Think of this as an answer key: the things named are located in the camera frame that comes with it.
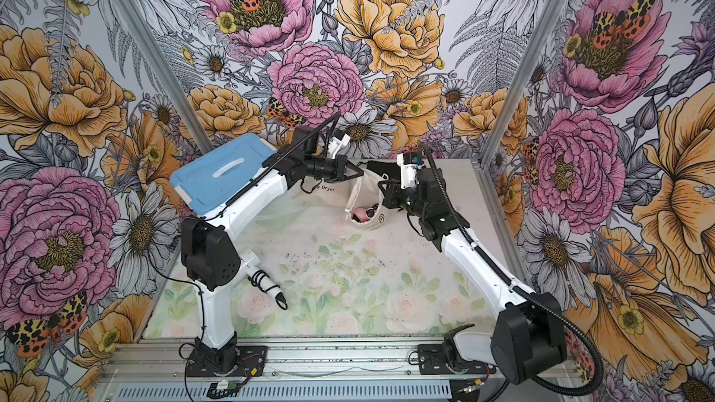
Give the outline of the white hair dryer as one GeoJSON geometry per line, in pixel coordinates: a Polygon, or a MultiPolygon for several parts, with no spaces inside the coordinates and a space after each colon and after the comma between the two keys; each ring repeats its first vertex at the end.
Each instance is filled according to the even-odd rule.
{"type": "Polygon", "coordinates": [[[284,292],[279,284],[260,267],[260,262],[257,254],[253,251],[247,251],[246,254],[242,256],[242,265],[244,266],[247,279],[251,283],[251,286],[270,296],[281,310],[287,311],[289,305],[284,292]]]}

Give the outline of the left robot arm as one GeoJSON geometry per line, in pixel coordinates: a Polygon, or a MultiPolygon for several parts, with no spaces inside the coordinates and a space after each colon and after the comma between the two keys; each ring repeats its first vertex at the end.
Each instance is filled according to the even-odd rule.
{"type": "Polygon", "coordinates": [[[238,281],[249,279],[281,309],[288,307],[256,254],[239,249],[239,237],[253,219],[307,178],[333,184],[361,176],[344,154],[350,136],[332,128],[320,151],[321,134],[320,128],[299,128],[281,149],[246,134],[172,173],[174,191],[193,212],[182,222],[181,263],[201,300],[202,328],[188,359],[188,376],[228,376],[238,370],[238,335],[229,311],[230,291],[238,281]]]}

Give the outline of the pink hair dryer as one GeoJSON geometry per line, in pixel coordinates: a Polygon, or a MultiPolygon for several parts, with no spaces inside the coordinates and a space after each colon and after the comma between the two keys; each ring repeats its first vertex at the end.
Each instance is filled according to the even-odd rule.
{"type": "Polygon", "coordinates": [[[376,208],[354,208],[351,212],[351,220],[356,223],[368,223],[374,218],[376,208]]]}

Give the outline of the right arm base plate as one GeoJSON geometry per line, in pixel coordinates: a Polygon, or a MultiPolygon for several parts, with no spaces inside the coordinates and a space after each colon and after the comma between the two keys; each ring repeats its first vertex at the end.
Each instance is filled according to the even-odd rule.
{"type": "Polygon", "coordinates": [[[419,344],[416,353],[421,375],[488,376],[495,370],[486,363],[463,359],[449,344],[419,344]]]}

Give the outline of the beige cloth bag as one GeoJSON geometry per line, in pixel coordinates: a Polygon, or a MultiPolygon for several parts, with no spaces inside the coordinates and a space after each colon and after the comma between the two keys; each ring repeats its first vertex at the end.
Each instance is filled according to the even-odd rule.
{"type": "Polygon", "coordinates": [[[307,178],[304,182],[302,197],[307,202],[329,207],[344,208],[351,194],[350,182],[325,182],[307,178]]]}
{"type": "Polygon", "coordinates": [[[366,169],[364,176],[357,179],[351,189],[351,194],[346,204],[346,221],[353,227],[363,231],[375,231],[393,219],[398,211],[394,208],[387,208],[384,204],[384,195],[378,184],[387,180],[374,172],[366,169]],[[351,212],[354,208],[376,208],[374,218],[368,223],[356,223],[351,220],[351,212]]]}

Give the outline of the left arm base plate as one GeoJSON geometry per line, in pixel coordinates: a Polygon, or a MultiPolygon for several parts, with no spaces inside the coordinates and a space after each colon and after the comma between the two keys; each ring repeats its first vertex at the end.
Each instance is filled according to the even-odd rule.
{"type": "Polygon", "coordinates": [[[260,377],[264,373],[266,346],[235,346],[210,348],[199,344],[194,348],[186,367],[187,378],[260,377]]]}

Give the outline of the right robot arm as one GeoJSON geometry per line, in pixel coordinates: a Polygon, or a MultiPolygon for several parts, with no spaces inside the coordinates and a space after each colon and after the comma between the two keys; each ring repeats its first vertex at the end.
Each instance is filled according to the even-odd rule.
{"type": "Polygon", "coordinates": [[[472,324],[444,336],[447,367],[464,372],[477,363],[492,365],[514,385],[538,381],[566,359],[564,323],[551,312],[555,300],[525,290],[495,260],[467,220],[451,205],[440,169],[390,164],[378,187],[387,208],[417,217],[421,233],[479,290],[496,322],[486,333],[472,324]]]}

